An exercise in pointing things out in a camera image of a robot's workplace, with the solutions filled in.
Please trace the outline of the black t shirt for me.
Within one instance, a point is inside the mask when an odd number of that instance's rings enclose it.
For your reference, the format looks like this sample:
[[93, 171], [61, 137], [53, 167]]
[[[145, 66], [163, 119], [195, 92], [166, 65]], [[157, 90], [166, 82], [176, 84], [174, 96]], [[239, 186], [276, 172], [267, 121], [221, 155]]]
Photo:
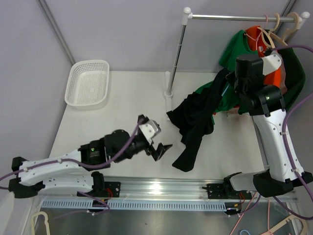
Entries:
[[214, 131], [212, 116], [222, 100], [227, 75], [227, 69], [220, 70], [213, 81], [189, 94], [177, 108], [167, 112], [171, 123], [179, 129], [180, 142], [185, 145], [172, 163], [174, 168], [183, 172], [194, 168], [203, 136]]

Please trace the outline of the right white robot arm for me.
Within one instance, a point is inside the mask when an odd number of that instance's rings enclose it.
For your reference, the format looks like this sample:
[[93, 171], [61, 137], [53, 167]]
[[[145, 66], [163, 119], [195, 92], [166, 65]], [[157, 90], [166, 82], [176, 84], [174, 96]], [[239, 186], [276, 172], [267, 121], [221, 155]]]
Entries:
[[227, 76], [240, 106], [247, 108], [256, 124], [265, 151], [268, 169], [253, 173], [234, 173], [224, 178], [223, 194], [234, 198], [243, 190], [263, 197], [284, 195], [295, 187], [311, 183], [313, 175], [301, 166], [289, 136], [281, 90], [265, 85], [264, 77], [281, 66], [277, 53], [265, 57], [242, 54], [236, 58], [235, 71]]

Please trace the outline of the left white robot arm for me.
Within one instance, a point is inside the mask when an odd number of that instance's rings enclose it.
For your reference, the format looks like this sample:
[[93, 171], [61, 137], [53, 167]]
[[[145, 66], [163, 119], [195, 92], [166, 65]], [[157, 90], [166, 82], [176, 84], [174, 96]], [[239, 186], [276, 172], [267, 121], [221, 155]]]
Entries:
[[54, 159], [28, 161], [15, 157], [11, 165], [14, 178], [9, 180], [8, 191], [20, 199], [46, 194], [118, 197], [120, 183], [106, 182], [100, 170], [130, 160], [140, 152], [154, 161], [160, 160], [171, 148], [170, 144], [162, 143], [154, 148], [153, 139], [160, 132], [154, 120], [139, 115], [132, 134], [114, 130]]

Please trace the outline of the orange t shirt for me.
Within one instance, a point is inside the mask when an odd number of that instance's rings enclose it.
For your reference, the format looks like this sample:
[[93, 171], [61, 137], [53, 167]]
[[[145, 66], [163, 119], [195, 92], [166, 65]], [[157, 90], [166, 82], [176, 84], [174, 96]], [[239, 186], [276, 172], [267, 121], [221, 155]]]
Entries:
[[[265, 45], [263, 44], [262, 39], [260, 39], [258, 41], [258, 46], [260, 47], [259, 51], [256, 50], [258, 55], [260, 57], [264, 57], [265, 52], [268, 49], [265, 49], [265, 51], [263, 51], [262, 47], [264, 47]], [[288, 90], [286, 85], [285, 85], [285, 77], [286, 77], [286, 72], [285, 72], [284, 65], [282, 63], [281, 67], [277, 71], [272, 72], [272, 73], [265, 76], [264, 84], [265, 85], [275, 85], [275, 86], [279, 87], [279, 89], [281, 90], [281, 93], [284, 94]]]

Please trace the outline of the dark green t shirt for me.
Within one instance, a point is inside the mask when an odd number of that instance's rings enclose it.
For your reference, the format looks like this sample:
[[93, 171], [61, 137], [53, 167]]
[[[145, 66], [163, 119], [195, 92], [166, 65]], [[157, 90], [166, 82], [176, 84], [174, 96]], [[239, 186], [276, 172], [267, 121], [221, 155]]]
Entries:
[[299, 97], [306, 80], [303, 67], [292, 48], [277, 51], [282, 64], [274, 72], [274, 85], [280, 89], [284, 100], [284, 109], [289, 110]]

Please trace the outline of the wooden hanger on floor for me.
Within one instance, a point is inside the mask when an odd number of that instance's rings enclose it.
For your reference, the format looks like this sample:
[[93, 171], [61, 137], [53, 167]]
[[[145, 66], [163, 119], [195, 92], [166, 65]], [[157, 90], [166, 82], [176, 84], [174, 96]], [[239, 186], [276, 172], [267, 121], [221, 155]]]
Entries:
[[308, 224], [306, 222], [306, 220], [301, 219], [295, 215], [289, 215], [286, 218], [284, 218], [282, 221], [280, 221], [279, 223], [277, 223], [276, 225], [274, 225], [272, 228], [269, 228], [266, 232], [262, 233], [262, 235], [271, 235], [274, 232], [278, 231], [280, 228], [282, 228], [283, 226], [285, 226], [286, 224], [288, 224], [289, 222], [292, 222], [293, 220], [298, 220], [301, 225], [302, 228], [300, 230], [300, 235], [306, 235], [308, 232]]

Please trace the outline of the white perforated basket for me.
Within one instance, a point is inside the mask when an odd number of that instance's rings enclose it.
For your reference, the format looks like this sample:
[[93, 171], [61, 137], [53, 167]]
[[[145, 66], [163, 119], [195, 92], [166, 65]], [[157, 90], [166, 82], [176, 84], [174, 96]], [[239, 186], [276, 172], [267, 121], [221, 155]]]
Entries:
[[109, 89], [110, 66], [105, 60], [85, 60], [70, 70], [65, 102], [78, 110], [96, 110], [105, 106]]

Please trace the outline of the silver clothes rack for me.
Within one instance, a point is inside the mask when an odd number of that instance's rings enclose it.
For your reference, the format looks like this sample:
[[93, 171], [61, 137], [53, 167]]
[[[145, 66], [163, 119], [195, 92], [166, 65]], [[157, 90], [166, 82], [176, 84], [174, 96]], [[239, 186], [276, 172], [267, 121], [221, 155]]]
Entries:
[[[179, 30], [171, 39], [176, 42], [172, 67], [163, 73], [163, 110], [174, 109], [182, 83], [178, 73], [196, 72], [212, 75], [219, 70], [220, 56], [231, 37], [241, 29], [258, 24], [273, 28], [276, 25], [275, 12], [234, 14], [201, 14], [186, 6], [179, 14]], [[280, 24], [274, 33], [279, 37], [289, 27], [291, 18], [280, 15]]]

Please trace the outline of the aluminium mounting rail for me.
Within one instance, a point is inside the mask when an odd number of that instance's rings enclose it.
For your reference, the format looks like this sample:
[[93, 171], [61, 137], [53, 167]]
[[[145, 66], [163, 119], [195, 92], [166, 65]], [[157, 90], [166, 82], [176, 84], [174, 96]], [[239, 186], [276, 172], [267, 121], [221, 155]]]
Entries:
[[222, 180], [157, 179], [138, 177], [52, 177], [43, 182], [35, 198], [82, 199], [83, 193], [93, 197], [104, 188], [105, 182], [120, 182], [119, 198], [114, 200], [140, 201], [200, 201], [209, 199], [202, 187]]

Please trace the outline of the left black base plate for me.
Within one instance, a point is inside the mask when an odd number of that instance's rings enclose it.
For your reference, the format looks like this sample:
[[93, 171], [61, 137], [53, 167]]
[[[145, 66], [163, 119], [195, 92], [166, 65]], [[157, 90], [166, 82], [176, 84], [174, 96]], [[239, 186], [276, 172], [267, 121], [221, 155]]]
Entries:
[[97, 197], [119, 198], [121, 191], [120, 182], [105, 182], [104, 188], [96, 194]]

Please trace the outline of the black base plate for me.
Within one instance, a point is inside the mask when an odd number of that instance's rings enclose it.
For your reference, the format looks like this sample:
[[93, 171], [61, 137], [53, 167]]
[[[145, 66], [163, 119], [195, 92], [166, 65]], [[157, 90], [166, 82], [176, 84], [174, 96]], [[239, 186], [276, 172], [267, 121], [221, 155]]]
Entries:
[[252, 194], [245, 190], [235, 191], [231, 186], [226, 183], [210, 183], [202, 187], [206, 190], [209, 199], [251, 199]]
[[119, 198], [121, 191], [120, 182], [105, 182], [104, 188], [96, 194], [97, 197]]

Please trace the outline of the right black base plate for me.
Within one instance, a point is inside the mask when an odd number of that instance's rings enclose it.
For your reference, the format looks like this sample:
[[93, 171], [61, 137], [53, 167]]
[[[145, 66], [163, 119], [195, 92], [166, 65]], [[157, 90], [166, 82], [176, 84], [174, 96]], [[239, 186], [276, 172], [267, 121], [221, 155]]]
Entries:
[[245, 190], [235, 191], [231, 186], [226, 183], [210, 183], [202, 187], [206, 190], [209, 199], [251, 199], [252, 194]]

